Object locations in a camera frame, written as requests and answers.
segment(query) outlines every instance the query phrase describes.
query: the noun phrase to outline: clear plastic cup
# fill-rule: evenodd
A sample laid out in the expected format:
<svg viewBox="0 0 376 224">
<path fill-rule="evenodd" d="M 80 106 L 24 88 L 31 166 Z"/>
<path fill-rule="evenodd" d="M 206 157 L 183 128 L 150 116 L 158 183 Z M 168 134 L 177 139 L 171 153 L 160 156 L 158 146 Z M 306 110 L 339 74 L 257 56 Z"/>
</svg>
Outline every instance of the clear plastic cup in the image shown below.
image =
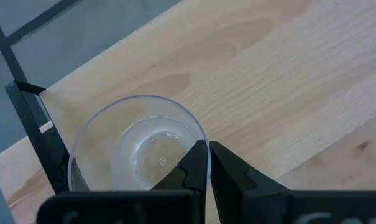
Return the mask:
<svg viewBox="0 0 376 224">
<path fill-rule="evenodd" d="M 197 140 L 209 149 L 199 122 L 181 104 L 153 95 L 117 100 L 78 134 L 68 164 L 69 189 L 150 190 Z M 208 151 L 208 180 L 210 173 Z"/>
</svg>

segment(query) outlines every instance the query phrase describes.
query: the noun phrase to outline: light wood surface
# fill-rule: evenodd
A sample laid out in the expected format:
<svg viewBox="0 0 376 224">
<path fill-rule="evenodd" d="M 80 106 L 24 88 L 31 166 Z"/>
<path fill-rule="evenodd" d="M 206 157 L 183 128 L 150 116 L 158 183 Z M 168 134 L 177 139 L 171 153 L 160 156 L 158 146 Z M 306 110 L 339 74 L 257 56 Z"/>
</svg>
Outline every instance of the light wood surface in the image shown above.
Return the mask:
<svg viewBox="0 0 376 224">
<path fill-rule="evenodd" d="M 48 122 L 40 130 L 51 127 Z M 0 153 L 0 189 L 16 223 L 34 223 L 41 203 L 54 195 L 29 138 Z"/>
<path fill-rule="evenodd" d="M 293 189 L 376 189 L 376 1 L 185 0 L 41 97 L 71 149 L 92 115 L 136 94 L 182 103 Z"/>
</svg>

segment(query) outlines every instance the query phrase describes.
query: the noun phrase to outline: wood grain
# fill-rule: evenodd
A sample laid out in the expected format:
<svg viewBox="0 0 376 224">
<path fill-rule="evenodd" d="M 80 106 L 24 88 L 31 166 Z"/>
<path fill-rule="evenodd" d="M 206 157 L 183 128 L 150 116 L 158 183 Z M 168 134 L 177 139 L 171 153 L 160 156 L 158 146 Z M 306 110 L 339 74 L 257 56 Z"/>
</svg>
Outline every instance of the wood grain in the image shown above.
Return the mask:
<svg viewBox="0 0 376 224">
<path fill-rule="evenodd" d="M 95 113 L 137 94 L 182 103 L 209 139 L 291 188 L 376 189 L 376 0 L 184 0 L 41 97 L 71 149 Z M 5 154 L 0 177 L 14 170 L 4 161 L 29 161 Z M 7 199 L 40 176 L 31 167 L 11 189 L 0 178 Z M 39 189 L 28 198 L 50 194 Z"/>
<path fill-rule="evenodd" d="M 291 189 L 376 190 L 376 118 L 278 181 Z"/>
<path fill-rule="evenodd" d="M 52 127 L 48 122 L 40 130 Z M 0 153 L 0 189 L 16 223 L 34 223 L 40 205 L 54 195 L 28 137 Z"/>
</svg>

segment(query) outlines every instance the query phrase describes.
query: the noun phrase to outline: water stain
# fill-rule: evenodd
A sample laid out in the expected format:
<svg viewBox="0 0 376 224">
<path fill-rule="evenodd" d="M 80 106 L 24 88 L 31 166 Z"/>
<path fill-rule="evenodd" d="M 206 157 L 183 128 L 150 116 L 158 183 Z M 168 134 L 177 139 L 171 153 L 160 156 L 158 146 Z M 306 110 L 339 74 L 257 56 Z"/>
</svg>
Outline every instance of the water stain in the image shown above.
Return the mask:
<svg viewBox="0 0 376 224">
<path fill-rule="evenodd" d="M 319 167 L 322 167 L 324 165 L 324 162 L 319 155 L 316 155 L 305 162 L 305 165 L 308 169 L 317 169 Z"/>
<path fill-rule="evenodd" d="M 165 77 L 145 83 L 133 90 L 127 91 L 124 93 L 124 95 L 131 96 L 151 94 L 171 98 L 187 88 L 190 83 L 191 81 L 189 73 L 167 75 Z"/>
</svg>

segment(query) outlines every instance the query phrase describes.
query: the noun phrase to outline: black bar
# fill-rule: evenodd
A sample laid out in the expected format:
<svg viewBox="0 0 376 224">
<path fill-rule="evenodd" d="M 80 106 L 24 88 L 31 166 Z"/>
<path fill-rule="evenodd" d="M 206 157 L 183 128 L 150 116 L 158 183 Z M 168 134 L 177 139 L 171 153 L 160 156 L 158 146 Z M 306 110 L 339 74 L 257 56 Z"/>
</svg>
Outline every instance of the black bar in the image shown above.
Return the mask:
<svg viewBox="0 0 376 224">
<path fill-rule="evenodd" d="M 376 223 L 376 191 L 294 191 L 286 218 L 291 223 Z"/>
<path fill-rule="evenodd" d="M 0 27 L 0 51 L 2 52 L 2 56 L 4 57 L 9 70 L 17 81 L 27 82 L 26 76 L 22 71 L 21 66 L 19 65 L 14 52 L 11 50 L 10 45 L 4 45 L 4 40 L 6 39 L 4 32 Z M 41 110 L 39 102 L 37 101 L 35 96 L 26 95 L 26 102 L 32 108 L 33 116 L 35 117 L 36 121 L 38 122 L 39 126 L 44 125 L 47 122 L 47 117 L 45 116 L 44 112 Z"/>
<path fill-rule="evenodd" d="M 78 2 L 78 0 L 62 0 L 56 3 L 51 8 L 47 9 L 35 19 L 31 20 L 30 22 L 19 28 L 17 31 L 12 33 L 10 36 L 8 36 L 6 39 L 6 44 L 15 44 L 29 33 L 35 31 L 42 25 L 48 23 L 49 21 L 60 15 L 63 11 L 74 5 L 76 2 Z"/>
<path fill-rule="evenodd" d="M 197 206 L 188 189 L 67 192 L 44 202 L 36 223 L 204 224 L 193 218 Z"/>
<path fill-rule="evenodd" d="M 45 12 L 41 13 L 35 19 L 32 19 L 27 24 L 23 25 L 21 28 L 10 34 L 8 37 L 4 35 L 4 32 L 0 27 L 0 52 L 4 53 L 4 49 L 11 49 L 11 46 L 20 41 L 25 36 L 29 35 L 33 31 L 37 30 L 41 26 L 50 22 L 52 19 L 59 16 L 66 9 L 74 5 L 79 0 L 62 0 L 51 8 L 47 9 Z"/>
<path fill-rule="evenodd" d="M 35 95 L 38 95 L 45 90 L 45 88 L 35 86 L 29 83 L 19 82 L 19 81 L 15 81 L 15 84 L 18 86 L 19 91 L 25 91 L 27 93 L 31 93 Z"/>
<path fill-rule="evenodd" d="M 6 86 L 6 91 L 9 98 L 12 101 L 12 104 L 15 107 L 15 110 L 18 114 L 19 119 L 22 122 L 22 125 L 29 137 L 34 151 L 37 154 L 37 157 L 40 160 L 41 165 L 51 183 L 52 188 L 56 194 L 68 190 L 67 179 L 65 174 L 59 169 L 59 165 L 56 162 L 56 158 L 52 155 L 52 152 L 49 146 L 46 144 L 45 139 L 40 131 L 40 128 L 33 117 L 32 112 L 29 109 L 27 102 L 25 101 L 22 92 L 18 88 L 18 85 L 21 86 L 24 90 L 30 87 L 31 85 L 21 85 L 19 82 L 12 82 Z M 29 92 L 42 91 L 40 88 L 34 88 L 28 90 Z"/>
</svg>

